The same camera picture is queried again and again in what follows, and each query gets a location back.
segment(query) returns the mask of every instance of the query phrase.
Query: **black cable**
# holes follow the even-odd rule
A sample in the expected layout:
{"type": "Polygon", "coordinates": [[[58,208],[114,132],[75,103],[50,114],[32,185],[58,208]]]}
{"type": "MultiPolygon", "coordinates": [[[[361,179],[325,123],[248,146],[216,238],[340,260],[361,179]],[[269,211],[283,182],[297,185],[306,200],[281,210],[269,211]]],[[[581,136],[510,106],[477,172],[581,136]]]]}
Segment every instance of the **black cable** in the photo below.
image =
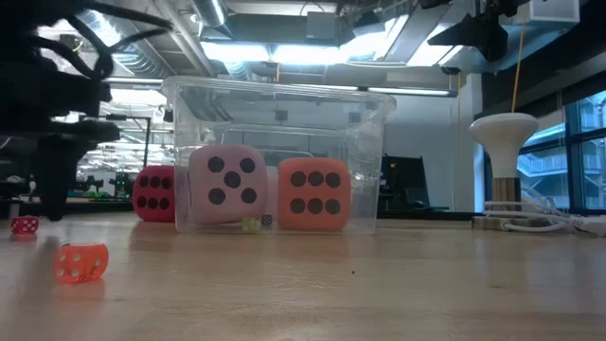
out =
{"type": "Polygon", "coordinates": [[[82,35],[82,37],[91,42],[98,53],[98,59],[95,62],[95,75],[94,77],[91,77],[91,79],[100,81],[110,77],[114,72],[114,59],[112,59],[112,52],[110,48],[105,45],[105,43],[91,28],[89,28],[76,16],[68,16],[67,22],[73,28],[75,28],[82,35]]]}
{"type": "Polygon", "coordinates": [[[69,63],[71,63],[76,70],[78,70],[82,75],[88,78],[94,78],[95,73],[91,70],[90,67],[75,53],[71,48],[67,47],[58,41],[49,40],[40,36],[28,36],[23,38],[22,43],[26,43],[28,45],[34,45],[40,48],[49,49],[56,54],[60,55],[64,59],[66,59],[69,63]]]}
{"type": "Polygon", "coordinates": [[[101,13],[105,13],[108,15],[116,16],[119,18],[124,18],[128,20],[134,20],[142,23],[147,23],[151,25],[156,25],[158,27],[172,29],[172,23],[166,19],[158,18],[156,16],[142,13],[132,9],[124,9],[112,5],[101,4],[101,3],[92,3],[86,6],[88,9],[93,9],[99,11],[101,13]]]}

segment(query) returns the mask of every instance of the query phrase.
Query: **table surface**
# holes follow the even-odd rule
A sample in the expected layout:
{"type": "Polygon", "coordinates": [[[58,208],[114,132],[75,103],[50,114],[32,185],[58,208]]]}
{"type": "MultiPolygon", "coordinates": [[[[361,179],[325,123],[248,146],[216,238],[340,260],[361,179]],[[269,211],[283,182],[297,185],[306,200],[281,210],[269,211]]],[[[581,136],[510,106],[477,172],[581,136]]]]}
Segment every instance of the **table surface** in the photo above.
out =
{"type": "Polygon", "coordinates": [[[3,228],[0,340],[606,340],[606,241],[379,224],[191,235],[119,213],[42,222],[35,240],[3,228]],[[66,242],[107,243],[104,277],[56,283],[66,242]]]}

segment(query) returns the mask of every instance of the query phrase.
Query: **small orange die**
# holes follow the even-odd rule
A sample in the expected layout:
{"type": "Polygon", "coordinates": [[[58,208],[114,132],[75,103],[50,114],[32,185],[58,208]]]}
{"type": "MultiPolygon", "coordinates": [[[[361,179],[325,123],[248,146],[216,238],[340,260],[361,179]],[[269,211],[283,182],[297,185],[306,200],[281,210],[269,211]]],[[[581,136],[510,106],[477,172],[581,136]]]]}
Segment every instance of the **small orange die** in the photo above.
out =
{"type": "Polygon", "coordinates": [[[348,166],[328,157],[294,157],[280,163],[277,224],[282,229],[341,231],[349,219],[348,166]]]}
{"type": "Polygon", "coordinates": [[[108,262],[109,251],[105,244],[66,244],[55,255],[55,277],[61,283],[99,279],[108,262]]]}

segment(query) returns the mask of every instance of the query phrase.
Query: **die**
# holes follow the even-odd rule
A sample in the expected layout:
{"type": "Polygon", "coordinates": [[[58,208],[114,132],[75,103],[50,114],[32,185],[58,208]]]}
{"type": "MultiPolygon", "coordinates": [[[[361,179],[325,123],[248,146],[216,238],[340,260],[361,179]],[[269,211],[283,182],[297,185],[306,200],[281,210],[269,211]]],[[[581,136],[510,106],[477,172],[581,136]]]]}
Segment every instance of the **die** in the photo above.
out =
{"type": "Polygon", "coordinates": [[[17,235],[34,234],[39,225],[40,222],[36,217],[17,217],[10,223],[10,232],[17,235]]]}
{"type": "Polygon", "coordinates": [[[55,254],[53,269],[59,282],[79,283],[99,279],[108,262],[105,244],[66,244],[55,254]]]}
{"type": "Polygon", "coordinates": [[[260,218],[267,200],[267,170],[260,153],[243,145],[202,147],[189,158],[189,219],[227,224],[260,218]]]}
{"type": "Polygon", "coordinates": [[[146,222],[174,222],[174,167],[148,166],[133,186],[134,212],[146,222]]]}
{"type": "Polygon", "coordinates": [[[271,214],[263,214],[261,217],[261,225],[262,226],[271,226],[274,222],[274,218],[271,214]]]}
{"type": "Polygon", "coordinates": [[[257,219],[255,218],[244,218],[242,219],[242,232],[244,233],[259,233],[259,229],[257,226],[257,219]]]}
{"type": "Polygon", "coordinates": [[[340,231],[349,219],[348,166],[327,157],[280,163],[277,224],[282,229],[340,231]]]}

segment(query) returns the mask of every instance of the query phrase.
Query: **green object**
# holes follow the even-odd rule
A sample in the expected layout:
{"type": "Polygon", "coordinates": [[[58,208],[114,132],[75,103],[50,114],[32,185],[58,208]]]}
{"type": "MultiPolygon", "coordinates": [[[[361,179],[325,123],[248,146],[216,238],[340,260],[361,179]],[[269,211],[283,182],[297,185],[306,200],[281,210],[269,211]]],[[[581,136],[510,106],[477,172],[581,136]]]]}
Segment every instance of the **green object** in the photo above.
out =
{"type": "Polygon", "coordinates": [[[242,232],[244,233],[254,233],[257,234],[260,232],[257,226],[257,219],[255,218],[244,218],[242,219],[242,232]]]}

